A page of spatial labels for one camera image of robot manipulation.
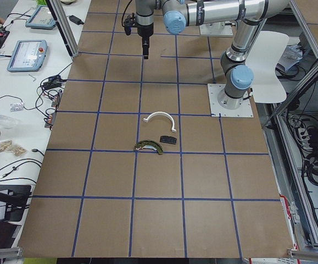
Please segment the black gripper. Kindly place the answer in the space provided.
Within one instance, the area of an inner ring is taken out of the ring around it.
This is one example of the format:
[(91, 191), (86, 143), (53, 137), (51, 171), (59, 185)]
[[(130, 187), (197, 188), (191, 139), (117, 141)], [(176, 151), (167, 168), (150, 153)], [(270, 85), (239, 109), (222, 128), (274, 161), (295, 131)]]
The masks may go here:
[(142, 37), (143, 58), (149, 58), (150, 37), (153, 35), (153, 13), (142, 15), (136, 13), (137, 32)]

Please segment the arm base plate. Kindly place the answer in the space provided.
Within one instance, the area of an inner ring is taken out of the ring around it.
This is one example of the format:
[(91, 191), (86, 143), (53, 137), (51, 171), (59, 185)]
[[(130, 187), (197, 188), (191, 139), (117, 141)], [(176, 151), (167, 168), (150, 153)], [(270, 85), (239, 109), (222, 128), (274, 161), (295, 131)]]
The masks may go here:
[(208, 96), (212, 117), (254, 117), (247, 92), (241, 98), (234, 99), (225, 94), (225, 84), (208, 84)]

